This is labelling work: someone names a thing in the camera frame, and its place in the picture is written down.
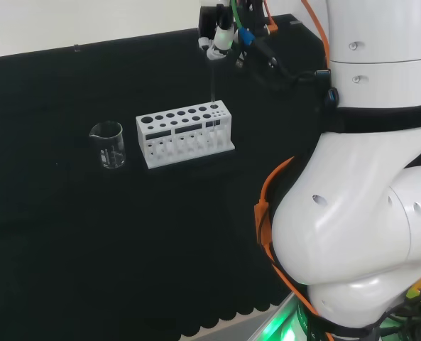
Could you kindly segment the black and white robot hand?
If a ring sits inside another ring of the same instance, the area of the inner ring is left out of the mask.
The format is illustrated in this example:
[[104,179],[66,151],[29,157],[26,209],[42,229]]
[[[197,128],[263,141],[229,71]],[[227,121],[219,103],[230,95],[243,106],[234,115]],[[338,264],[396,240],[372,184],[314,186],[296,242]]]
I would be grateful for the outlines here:
[[231,50],[235,37],[231,2],[201,1],[197,29],[198,45],[207,59],[224,59]]

